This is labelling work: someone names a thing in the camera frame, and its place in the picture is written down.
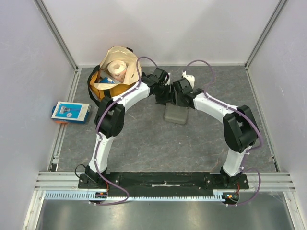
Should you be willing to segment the grey plastic tool case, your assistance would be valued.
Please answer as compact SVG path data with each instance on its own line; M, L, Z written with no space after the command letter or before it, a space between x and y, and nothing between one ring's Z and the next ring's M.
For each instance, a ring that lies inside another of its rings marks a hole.
M170 123L184 125L187 122L189 109L167 103L165 106L164 120Z

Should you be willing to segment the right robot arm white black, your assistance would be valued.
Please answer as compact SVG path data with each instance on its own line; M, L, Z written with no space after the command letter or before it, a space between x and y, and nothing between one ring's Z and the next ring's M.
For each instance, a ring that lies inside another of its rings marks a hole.
M202 89L193 89L189 80L181 78L173 83L176 104L204 112L223 124L228 146L226 161L220 169L220 184L232 188L243 172L243 159L255 142L263 142L251 109L236 107L210 96Z

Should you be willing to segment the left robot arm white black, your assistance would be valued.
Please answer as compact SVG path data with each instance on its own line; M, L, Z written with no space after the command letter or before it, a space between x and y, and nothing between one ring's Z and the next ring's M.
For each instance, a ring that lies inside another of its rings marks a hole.
M84 174L93 187L101 188L106 182L103 173L107 169L107 159L113 140L123 129L125 112L150 95L163 97L169 91L169 87L169 74L156 68L153 74L141 77L124 93L113 98L105 96L101 100L95 117L94 152Z

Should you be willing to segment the yellow canvas tool bag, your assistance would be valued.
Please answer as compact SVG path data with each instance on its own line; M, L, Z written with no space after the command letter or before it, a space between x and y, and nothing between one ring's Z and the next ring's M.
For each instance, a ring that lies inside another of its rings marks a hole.
M90 99L99 105L105 97L114 97L130 89L138 80L142 69L138 57L127 47L110 48L87 79Z

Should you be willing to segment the white tape roll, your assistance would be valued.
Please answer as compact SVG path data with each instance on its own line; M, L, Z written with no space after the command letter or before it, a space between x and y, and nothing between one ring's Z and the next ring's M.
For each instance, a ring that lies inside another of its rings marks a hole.
M114 79L120 83L124 82L125 74L127 71L127 65L124 61L115 60L110 62L107 66L107 70Z

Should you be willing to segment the blue box inside bag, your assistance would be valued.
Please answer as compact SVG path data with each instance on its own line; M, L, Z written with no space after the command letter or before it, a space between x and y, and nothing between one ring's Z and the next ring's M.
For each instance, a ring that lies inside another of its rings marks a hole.
M119 81L112 77L103 77L100 82L101 84L119 84Z

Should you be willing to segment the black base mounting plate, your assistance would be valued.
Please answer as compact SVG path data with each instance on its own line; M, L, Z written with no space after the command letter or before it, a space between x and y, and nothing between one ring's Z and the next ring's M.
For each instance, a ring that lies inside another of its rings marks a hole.
M249 189L245 174L232 182L209 172L109 172L104 177L134 196L208 196L213 190Z

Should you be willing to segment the blue white cardboard box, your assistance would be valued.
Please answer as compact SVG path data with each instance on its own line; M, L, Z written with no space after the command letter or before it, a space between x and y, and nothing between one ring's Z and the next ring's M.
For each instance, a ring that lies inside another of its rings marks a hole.
M86 123L91 111L89 103L58 101L52 109L51 119L59 123Z

